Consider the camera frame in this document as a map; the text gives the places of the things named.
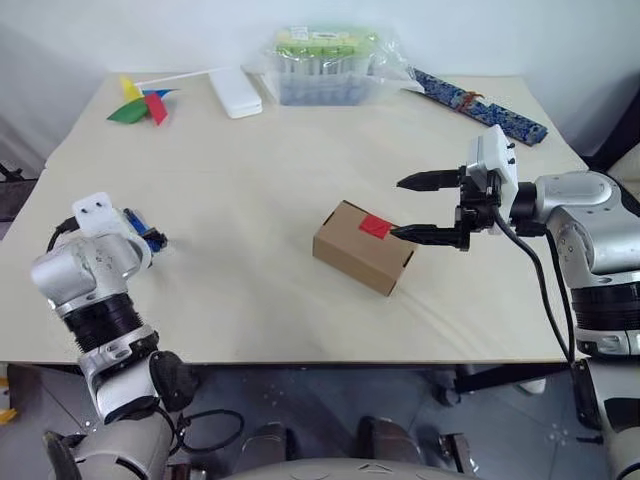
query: plastic bag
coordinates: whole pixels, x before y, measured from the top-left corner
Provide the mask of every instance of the plastic bag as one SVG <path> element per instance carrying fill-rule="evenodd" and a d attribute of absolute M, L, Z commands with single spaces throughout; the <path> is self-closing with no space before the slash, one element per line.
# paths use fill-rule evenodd
<path fill-rule="evenodd" d="M 282 105 L 360 105 L 400 89 L 424 92 L 396 40 L 355 27 L 278 31 L 264 83 Z"/>

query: brown cardboard box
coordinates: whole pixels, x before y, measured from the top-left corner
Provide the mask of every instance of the brown cardboard box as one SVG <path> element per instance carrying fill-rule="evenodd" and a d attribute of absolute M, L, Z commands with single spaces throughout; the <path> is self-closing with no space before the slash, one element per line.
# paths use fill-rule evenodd
<path fill-rule="evenodd" d="M 362 230 L 363 221 L 383 238 Z M 313 237 L 313 256 L 388 296 L 416 244 L 384 234 L 384 223 L 343 200 Z"/>

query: wooden table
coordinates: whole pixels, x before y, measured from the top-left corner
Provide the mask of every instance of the wooden table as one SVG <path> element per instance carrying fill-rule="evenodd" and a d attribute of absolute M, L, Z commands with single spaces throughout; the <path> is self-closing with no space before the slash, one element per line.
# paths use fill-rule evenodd
<path fill-rule="evenodd" d="M 447 80 L 549 128 L 539 145 L 516 142 L 520 180 L 585 168 L 520 78 Z M 464 164 L 483 125 L 409 92 L 357 108 L 265 102 L 262 114 L 230 120 L 207 77 L 166 87 L 180 90 L 166 97 L 162 126 L 115 124 L 105 119 L 123 99 L 110 75 L 49 158 L 0 247 L 0 360 L 77 357 L 29 270 L 71 204 L 96 191 L 167 234 L 169 246 L 129 293 L 160 346 L 187 361 L 562 359 L 529 259 L 504 236 L 474 235 L 468 253 L 420 247 L 389 298 L 311 256 L 313 234 L 343 199 L 397 224 L 452 225 L 457 190 L 394 185 Z M 561 319 L 546 244 L 531 244 Z"/>

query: white wall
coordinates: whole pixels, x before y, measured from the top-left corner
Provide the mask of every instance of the white wall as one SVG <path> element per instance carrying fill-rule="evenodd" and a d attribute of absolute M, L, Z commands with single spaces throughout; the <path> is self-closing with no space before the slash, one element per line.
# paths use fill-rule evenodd
<path fill-rule="evenodd" d="M 434 74 L 523 75 L 579 153 L 640 79 L 639 0 L 0 0 L 0 123 L 44 158 L 105 72 L 243 63 L 309 22 L 389 25 Z"/>

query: blue patterned fabric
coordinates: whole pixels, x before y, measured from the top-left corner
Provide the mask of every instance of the blue patterned fabric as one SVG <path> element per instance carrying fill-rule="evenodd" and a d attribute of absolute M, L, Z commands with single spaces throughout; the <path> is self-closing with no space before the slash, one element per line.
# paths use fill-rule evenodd
<path fill-rule="evenodd" d="M 473 92 L 467 92 L 420 70 L 414 69 L 414 72 L 416 80 L 424 87 L 425 96 L 485 125 L 498 124 L 508 137 L 520 140 L 527 145 L 535 145 L 547 135 L 547 127 L 529 120 L 527 117 L 518 115 L 495 103 L 487 106 L 475 100 Z"/>

